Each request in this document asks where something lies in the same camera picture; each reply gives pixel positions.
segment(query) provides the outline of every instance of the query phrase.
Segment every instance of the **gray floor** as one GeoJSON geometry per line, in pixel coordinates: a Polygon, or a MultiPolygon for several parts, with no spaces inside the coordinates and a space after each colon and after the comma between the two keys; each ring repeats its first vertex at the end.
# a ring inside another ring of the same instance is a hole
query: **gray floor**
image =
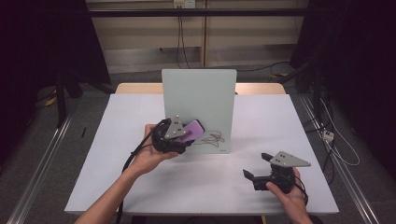
{"type": "MultiPolygon", "coordinates": [[[[260,66],[262,64],[233,67],[246,69],[260,66]]],[[[288,73],[291,70],[285,64],[280,64],[274,67],[273,73],[288,73]]],[[[112,74],[111,78],[113,87],[116,87],[118,83],[129,81],[158,82],[161,81],[160,73],[160,71],[150,71],[147,73],[112,74]]],[[[269,69],[238,73],[239,82],[266,82],[269,78],[269,69]]],[[[77,105],[76,113],[52,161],[51,168],[46,173],[35,200],[31,204],[25,223],[70,223],[77,218],[77,216],[66,214],[64,207],[90,149],[109,97],[89,86],[82,85],[82,88],[84,89],[84,94],[81,99],[67,99],[69,107],[77,105]]],[[[300,95],[296,93],[293,87],[292,81],[285,85],[285,90],[290,95],[301,122],[310,120],[300,95]]],[[[364,141],[351,131],[352,127],[350,127],[347,119],[344,118],[341,110],[337,108],[336,102],[332,106],[335,114],[334,122],[338,130],[361,157],[361,164],[349,167],[350,172],[374,208],[380,223],[393,223],[396,219],[396,213],[394,213],[396,211],[395,180],[372,156],[364,141]]],[[[18,199],[23,194],[45,153],[47,145],[55,132],[56,114],[56,105],[37,109],[24,137],[13,150],[13,154],[9,156],[7,162],[3,164],[3,173],[0,175],[0,223],[8,221],[18,199]]],[[[326,151],[318,138],[318,134],[315,132],[308,133],[307,137],[318,157],[319,163],[322,164],[326,157],[326,151]]],[[[354,161],[355,156],[350,148],[343,143],[338,135],[335,138],[336,145],[344,159],[354,161]]],[[[329,174],[331,170],[329,164],[326,173],[329,174]]],[[[360,211],[357,209],[344,181],[337,172],[334,181],[330,184],[330,188],[339,206],[340,213],[320,218],[325,223],[364,223],[360,211]]],[[[183,223],[183,221],[185,219],[174,217],[151,217],[148,219],[148,223],[183,223]]],[[[253,223],[250,217],[222,217],[219,221],[221,223],[253,223]]],[[[288,223],[285,216],[267,217],[267,221],[268,223],[288,223]]]]}

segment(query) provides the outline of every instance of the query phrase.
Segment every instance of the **black curtain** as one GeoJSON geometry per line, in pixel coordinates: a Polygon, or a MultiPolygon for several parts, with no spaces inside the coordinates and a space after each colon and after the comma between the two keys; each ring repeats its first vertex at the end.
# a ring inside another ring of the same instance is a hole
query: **black curtain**
{"type": "MultiPolygon", "coordinates": [[[[343,19],[337,22],[338,30],[334,30],[326,43],[328,46],[320,53],[322,80],[356,133],[396,176],[396,132],[393,131],[396,125],[396,17],[393,4],[360,0],[346,1],[339,6],[347,6],[347,11],[345,16],[340,14],[343,19]]],[[[329,24],[325,21],[320,27],[318,21],[305,22],[308,28],[302,30],[301,41],[291,60],[294,66],[300,66],[314,48],[314,44],[305,42],[309,38],[316,42],[315,36],[320,36],[320,31],[329,24]]]]}
{"type": "Polygon", "coordinates": [[[91,18],[48,14],[44,9],[87,10],[87,6],[84,0],[2,2],[0,162],[33,116],[38,91],[55,85],[59,69],[110,83],[91,18]]]}

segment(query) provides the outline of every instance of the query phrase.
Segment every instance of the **white table surface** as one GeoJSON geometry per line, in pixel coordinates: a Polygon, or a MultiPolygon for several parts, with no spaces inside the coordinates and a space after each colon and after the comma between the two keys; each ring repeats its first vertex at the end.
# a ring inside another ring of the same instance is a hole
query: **white table surface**
{"type": "MultiPolygon", "coordinates": [[[[140,143],[144,125],[163,119],[163,96],[112,95],[78,182],[65,208],[82,213],[118,178],[130,152],[140,143]]],[[[269,191],[256,191],[242,169],[269,175],[261,153],[286,151],[311,162],[299,168],[311,214],[337,213],[288,95],[235,96],[230,154],[182,154],[162,162],[134,183],[123,210],[133,215],[274,215],[283,213],[269,191]]]]}

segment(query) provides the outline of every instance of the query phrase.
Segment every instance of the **aluminum rail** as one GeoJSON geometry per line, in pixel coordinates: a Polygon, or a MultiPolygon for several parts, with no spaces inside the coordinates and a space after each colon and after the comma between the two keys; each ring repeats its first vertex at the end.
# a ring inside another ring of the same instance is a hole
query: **aluminum rail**
{"type": "Polygon", "coordinates": [[[296,17],[329,16],[330,9],[308,8],[158,8],[158,9],[90,9],[60,10],[43,9],[37,11],[49,16],[83,16],[83,17],[296,17]]]}
{"type": "Polygon", "coordinates": [[[43,158],[41,159],[41,162],[35,170],[35,173],[33,174],[27,188],[18,200],[18,203],[15,206],[10,218],[8,219],[7,224],[22,224],[25,221],[35,200],[35,196],[40,190],[44,178],[50,169],[50,165],[55,158],[56,152],[58,151],[58,148],[64,139],[64,135],[66,134],[75,111],[76,107],[71,110],[63,125],[55,131],[55,134],[53,135],[52,140],[49,143],[43,158]]]}

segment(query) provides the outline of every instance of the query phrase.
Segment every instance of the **right hand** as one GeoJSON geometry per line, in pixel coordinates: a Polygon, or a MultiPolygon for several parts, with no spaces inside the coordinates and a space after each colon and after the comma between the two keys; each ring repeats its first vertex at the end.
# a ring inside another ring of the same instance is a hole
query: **right hand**
{"type": "MultiPolygon", "coordinates": [[[[147,136],[150,131],[155,127],[154,124],[147,124],[145,127],[145,135],[147,136]]],[[[151,137],[144,143],[144,148],[140,150],[134,161],[127,170],[133,170],[138,175],[143,175],[154,170],[162,161],[177,157],[176,152],[161,153],[157,151],[152,145],[151,137]]]]}
{"type": "MultiPolygon", "coordinates": [[[[293,167],[293,171],[295,176],[300,178],[300,173],[295,167],[293,167]]],[[[268,182],[265,186],[280,200],[291,223],[312,223],[306,212],[304,195],[299,189],[294,187],[290,193],[285,194],[274,183],[268,182]]]]}

